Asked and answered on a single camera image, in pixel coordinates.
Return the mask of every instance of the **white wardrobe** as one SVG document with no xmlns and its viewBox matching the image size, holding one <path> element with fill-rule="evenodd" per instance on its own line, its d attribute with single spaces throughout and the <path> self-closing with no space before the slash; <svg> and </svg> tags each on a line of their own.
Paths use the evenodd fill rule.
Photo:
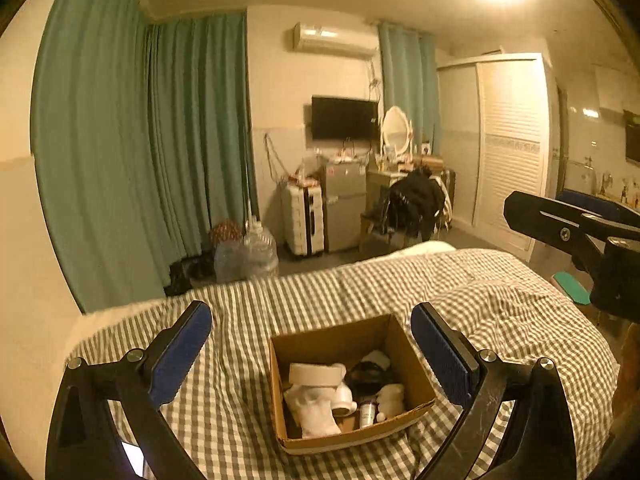
<svg viewBox="0 0 640 480">
<path fill-rule="evenodd" d="M 502 214 L 514 190 L 551 195 L 558 91 L 540 54 L 482 56 L 438 68 L 440 155 L 456 171 L 454 225 L 529 261 L 534 241 Z"/>
</svg>

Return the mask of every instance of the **metal screw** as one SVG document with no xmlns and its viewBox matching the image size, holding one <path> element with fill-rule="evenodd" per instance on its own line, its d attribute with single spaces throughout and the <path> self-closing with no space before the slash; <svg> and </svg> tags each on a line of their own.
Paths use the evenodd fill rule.
<svg viewBox="0 0 640 480">
<path fill-rule="evenodd" d="M 493 350 L 481 350 L 480 358 L 487 363 L 493 363 L 497 359 L 497 355 Z"/>
<path fill-rule="evenodd" d="M 137 363 L 142 359 L 142 356 L 145 353 L 140 348 L 134 348 L 133 350 L 129 350 L 127 352 L 127 361 L 130 363 Z"/>
<path fill-rule="evenodd" d="M 66 364 L 66 367 L 69 368 L 70 370 L 75 370 L 76 368 L 78 368 L 80 365 L 82 364 L 82 359 L 79 357 L 74 357 L 73 359 L 71 359 L 71 361 L 69 361 Z"/>
<path fill-rule="evenodd" d="M 554 367 L 554 362 L 548 357 L 543 357 L 540 359 L 540 366 L 542 366 L 545 370 L 551 370 Z"/>
</svg>

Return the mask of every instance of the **white suitcase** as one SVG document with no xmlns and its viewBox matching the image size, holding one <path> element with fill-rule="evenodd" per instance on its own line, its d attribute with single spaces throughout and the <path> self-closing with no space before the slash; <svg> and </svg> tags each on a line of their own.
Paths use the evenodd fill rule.
<svg viewBox="0 0 640 480">
<path fill-rule="evenodd" d="M 282 190 L 282 209 L 287 245 L 297 256 L 324 250 L 322 188 L 287 184 Z"/>
</svg>

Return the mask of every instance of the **wall-mounted tv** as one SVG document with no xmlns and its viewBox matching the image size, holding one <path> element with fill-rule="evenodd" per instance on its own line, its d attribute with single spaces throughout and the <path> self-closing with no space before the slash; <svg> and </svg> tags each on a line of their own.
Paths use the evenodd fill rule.
<svg viewBox="0 0 640 480">
<path fill-rule="evenodd" d="M 378 140 L 378 102 L 314 95 L 311 136 L 314 140 Z"/>
<path fill-rule="evenodd" d="M 640 165 L 640 116 L 625 110 L 625 156 L 628 162 Z"/>
</svg>

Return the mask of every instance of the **air conditioner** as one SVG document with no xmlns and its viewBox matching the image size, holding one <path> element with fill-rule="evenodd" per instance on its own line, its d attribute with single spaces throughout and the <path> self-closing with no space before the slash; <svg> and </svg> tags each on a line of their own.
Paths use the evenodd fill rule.
<svg viewBox="0 0 640 480">
<path fill-rule="evenodd" d="M 298 23 L 293 29 L 293 50 L 319 52 L 369 59 L 378 51 L 380 43 L 374 32 L 345 28 L 315 27 Z"/>
</svg>

